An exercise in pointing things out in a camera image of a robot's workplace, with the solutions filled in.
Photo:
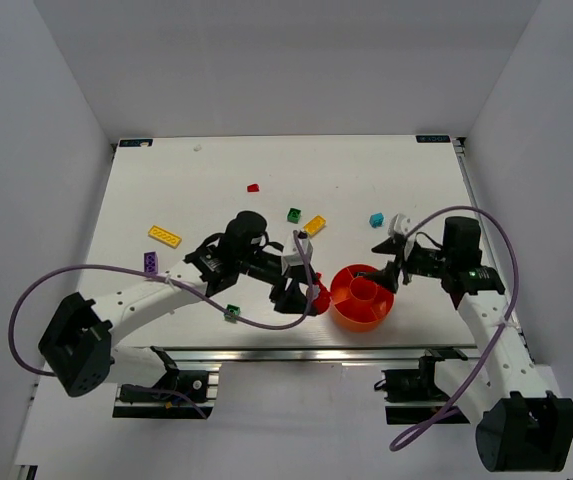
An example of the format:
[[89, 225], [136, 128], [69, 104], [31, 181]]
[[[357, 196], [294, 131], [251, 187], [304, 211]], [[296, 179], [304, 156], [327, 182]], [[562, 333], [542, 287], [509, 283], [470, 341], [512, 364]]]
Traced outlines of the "red flower-print oval lego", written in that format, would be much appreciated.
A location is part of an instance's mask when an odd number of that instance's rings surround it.
[[328, 289], [323, 285], [320, 279], [317, 279], [313, 284], [313, 300], [311, 304], [310, 314], [318, 316], [324, 314], [330, 307], [331, 294]]

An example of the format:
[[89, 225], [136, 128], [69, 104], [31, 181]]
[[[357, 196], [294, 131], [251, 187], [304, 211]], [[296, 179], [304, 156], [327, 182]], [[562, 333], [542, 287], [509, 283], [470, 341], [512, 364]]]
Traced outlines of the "orange divided round container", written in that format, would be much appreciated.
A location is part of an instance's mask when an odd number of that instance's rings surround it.
[[377, 328], [389, 315], [395, 295], [364, 277], [375, 271], [369, 265], [353, 264], [334, 276], [330, 284], [330, 315], [339, 328], [366, 333]]

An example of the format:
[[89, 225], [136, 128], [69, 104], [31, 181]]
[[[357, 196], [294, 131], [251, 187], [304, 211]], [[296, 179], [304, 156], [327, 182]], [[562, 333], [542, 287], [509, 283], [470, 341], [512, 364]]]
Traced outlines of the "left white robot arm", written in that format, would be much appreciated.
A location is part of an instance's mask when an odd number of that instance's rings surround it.
[[38, 348], [66, 393], [80, 397], [104, 382], [151, 396], [182, 396], [187, 382], [160, 347], [124, 347], [143, 326], [233, 287], [240, 276], [270, 285], [276, 312], [298, 323], [324, 313], [329, 297], [311, 265], [312, 245], [304, 231], [271, 246], [267, 221], [241, 211], [226, 229], [207, 237], [166, 273], [142, 273], [141, 282], [95, 299], [75, 292], [59, 304]]

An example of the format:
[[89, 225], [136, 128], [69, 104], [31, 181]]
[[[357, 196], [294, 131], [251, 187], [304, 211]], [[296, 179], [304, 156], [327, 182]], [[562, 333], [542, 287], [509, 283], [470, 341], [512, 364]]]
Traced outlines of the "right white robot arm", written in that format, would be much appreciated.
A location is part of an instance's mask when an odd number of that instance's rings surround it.
[[391, 259], [365, 277], [391, 293], [415, 276], [439, 280], [480, 357], [472, 362], [454, 349], [421, 357], [419, 383], [447, 400], [389, 448], [398, 452], [461, 413], [475, 428], [476, 450], [487, 471], [560, 472], [573, 440], [573, 401], [557, 396], [540, 377], [511, 319], [516, 291], [507, 291], [498, 272], [482, 263], [479, 221], [457, 215], [453, 207], [443, 212], [443, 238], [434, 248], [422, 247], [418, 227], [395, 215], [387, 239], [372, 249]]

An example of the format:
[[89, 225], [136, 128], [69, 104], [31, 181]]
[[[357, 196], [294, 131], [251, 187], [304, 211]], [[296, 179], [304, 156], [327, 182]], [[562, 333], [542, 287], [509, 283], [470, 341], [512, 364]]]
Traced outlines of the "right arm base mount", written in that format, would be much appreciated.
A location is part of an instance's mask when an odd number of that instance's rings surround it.
[[382, 371], [383, 378], [373, 389], [385, 394], [387, 425], [415, 425], [439, 411], [449, 396], [435, 384], [435, 364], [446, 360], [467, 361], [468, 357], [454, 347], [429, 348], [415, 368]]

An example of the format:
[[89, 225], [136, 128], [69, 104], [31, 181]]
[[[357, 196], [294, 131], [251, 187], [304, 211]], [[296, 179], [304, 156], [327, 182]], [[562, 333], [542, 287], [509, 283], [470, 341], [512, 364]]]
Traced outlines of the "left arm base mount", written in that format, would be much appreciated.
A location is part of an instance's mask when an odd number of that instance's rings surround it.
[[183, 368], [161, 348], [146, 354], [134, 382], [120, 384], [112, 417], [118, 419], [207, 420], [214, 408], [214, 370]]

